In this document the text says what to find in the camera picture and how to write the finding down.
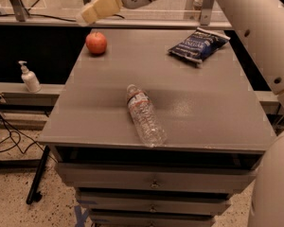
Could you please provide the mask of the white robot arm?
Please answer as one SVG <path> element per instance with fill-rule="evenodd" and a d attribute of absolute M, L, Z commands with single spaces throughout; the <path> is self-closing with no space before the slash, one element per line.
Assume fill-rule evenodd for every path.
<path fill-rule="evenodd" d="M 122 8 L 156 0 L 91 0 L 77 15 L 82 26 Z M 284 108 L 284 6 L 279 0 L 215 0 Z M 284 227 L 284 131 L 265 152 L 257 172 L 248 227 Z"/>

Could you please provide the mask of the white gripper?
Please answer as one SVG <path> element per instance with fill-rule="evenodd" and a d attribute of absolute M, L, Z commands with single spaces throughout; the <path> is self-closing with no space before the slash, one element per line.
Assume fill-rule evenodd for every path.
<path fill-rule="evenodd" d="M 151 0 L 91 0 L 77 14 L 76 21 L 80 26 L 89 26 L 120 12 L 122 3 L 126 9 L 138 9 L 150 2 Z"/>

